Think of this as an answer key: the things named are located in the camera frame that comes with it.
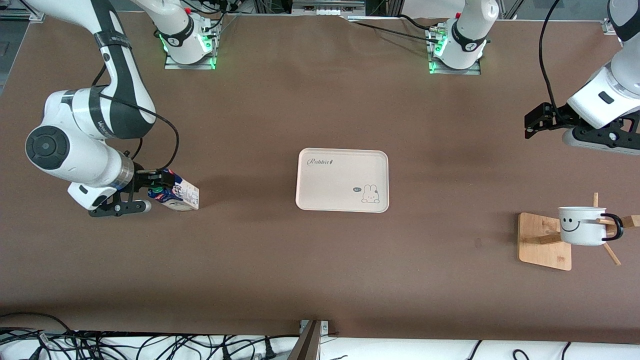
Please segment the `brown table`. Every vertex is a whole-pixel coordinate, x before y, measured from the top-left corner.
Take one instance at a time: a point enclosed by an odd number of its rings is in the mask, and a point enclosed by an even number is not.
[[[46,97],[87,87],[101,65],[84,29],[32,25],[0,97],[2,312],[47,311],[76,329],[274,334],[322,318],[341,336],[640,341],[639,232],[612,244],[617,267],[590,247],[573,248],[571,272],[516,256],[520,212],[555,216],[595,191],[613,213],[640,211],[637,158],[565,146],[562,131],[524,140],[523,116],[547,100],[540,22],[496,23],[473,77],[431,75],[424,43],[337,17],[243,16],[217,70],[163,70],[149,18],[122,20],[158,112],[180,130],[173,169],[202,208],[90,218],[29,163]],[[550,24],[557,100],[619,48],[597,22]],[[389,210],[298,209],[306,147],[386,152]],[[158,123],[137,160],[159,166],[172,149]]]

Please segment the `wooden peg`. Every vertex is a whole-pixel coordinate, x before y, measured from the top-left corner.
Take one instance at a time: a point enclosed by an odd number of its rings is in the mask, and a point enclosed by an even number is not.
[[[613,252],[613,250],[611,250],[611,247],[609,246],[608,243],[605,243],[604,245],[604,249],[607,251],[607,254],[609,254],[609,256],[611,257],[611,259],[613,260],[613,262],[616,264],[616,266],[620,266],[622,265],[622,263],[620,262],[620,260],[618,259],[618,257],[615,255],[615,253]]]
[[[593,207],[597,208],[598,207],[598,193],[593,193]],[[615,225],[616,223],[613,220],[608,220],[608,219],[597,219],[596,222],[598,224],[606,224],[606,225]],[[613,236],[614,233],[607,233],[607,236]],[[620,266],[622,263],[620,263],[620,260],[618,259],[618,257],[616,256],[616,254],[613,252],[613,250],[611,250],[611,247],[609,246],[608,243],[604,243],[604,249],[607,251],[607,254],[609,254],[609,257],[613,260],[613,263],[616,264],[616,266]]]
[[[548,244],[561,243],[562,238],[560,237],[559,234],[550,234],[550,235],[538,236],[535,238],[529,238],[528,241],[535,244],[548,245]]]
[[[605,225],[616,225],[616,222],[613,220],[609,220],[609,219],[605,219],[605,218],[599,218],[596,219],[596,222],[598,224],[605,224]]]
[[[640,215],[630,215],[628,217],[623,217],[621,220],[622,227],[624,227],[625,229],[640,227]]]

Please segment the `wooden base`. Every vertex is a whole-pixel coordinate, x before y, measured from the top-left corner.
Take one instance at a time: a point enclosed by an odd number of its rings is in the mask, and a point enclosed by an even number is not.
[[[560,220],[521,213],[518,217],[518,258],[525,262],[559,270],[571,270],[571,244],[540,243],[540,238],[559,237]]]

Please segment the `black mug handle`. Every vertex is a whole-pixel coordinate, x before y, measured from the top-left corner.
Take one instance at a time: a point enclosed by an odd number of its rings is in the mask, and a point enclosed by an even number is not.
[[[622,237],[622,234],[625,232],[625,229],[622,227],[622,220],[620,219],[620,217],[618,217],[618,215],[613,215],[608,213],[602,213],[600,214],[600,216],[612,218],[613,221],[616,223],[616,234],[614,236],[611,236],[610,238],[602,238],[602,241],[612,241],[612,240],[620,239]]]

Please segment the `rabbit cartoon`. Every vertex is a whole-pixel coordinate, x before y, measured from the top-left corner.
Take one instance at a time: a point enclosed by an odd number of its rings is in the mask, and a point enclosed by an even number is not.
[[[362,202],[379,203],[378,187],[376,185],[365,185],[364,194],[362,194]]]

